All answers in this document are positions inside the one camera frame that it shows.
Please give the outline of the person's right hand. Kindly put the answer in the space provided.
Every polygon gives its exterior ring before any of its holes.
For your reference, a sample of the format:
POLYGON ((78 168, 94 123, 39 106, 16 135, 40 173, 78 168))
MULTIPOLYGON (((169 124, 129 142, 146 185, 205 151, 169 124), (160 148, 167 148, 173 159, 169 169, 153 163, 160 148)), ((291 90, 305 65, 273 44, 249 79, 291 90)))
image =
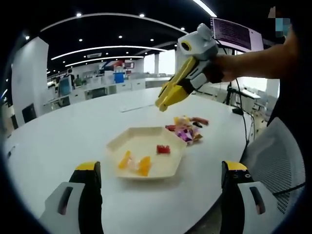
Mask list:
POLYGON ((217 55, 204 72, 207 81, 211 83, 231 82, 238 77, 235 56, 217 55))

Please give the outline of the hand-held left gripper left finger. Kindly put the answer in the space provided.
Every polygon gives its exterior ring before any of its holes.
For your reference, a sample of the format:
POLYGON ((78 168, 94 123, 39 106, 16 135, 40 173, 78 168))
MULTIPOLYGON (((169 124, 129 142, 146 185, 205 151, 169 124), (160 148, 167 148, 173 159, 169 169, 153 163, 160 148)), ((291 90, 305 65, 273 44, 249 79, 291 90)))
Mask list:
POLYGON ((77 166, 45 201, 40 223, 51 234, 101 234, 100 162, 77 166))

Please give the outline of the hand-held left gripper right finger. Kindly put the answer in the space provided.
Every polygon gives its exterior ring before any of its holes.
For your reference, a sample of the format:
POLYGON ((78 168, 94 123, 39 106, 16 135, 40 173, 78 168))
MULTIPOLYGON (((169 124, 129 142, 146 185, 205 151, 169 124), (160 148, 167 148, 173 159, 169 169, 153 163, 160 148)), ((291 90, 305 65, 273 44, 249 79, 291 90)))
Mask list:
POLYGON ((277 199, 243 164, 222 162, 221 188, 222 234, 271 234, 280 224, 277 199))

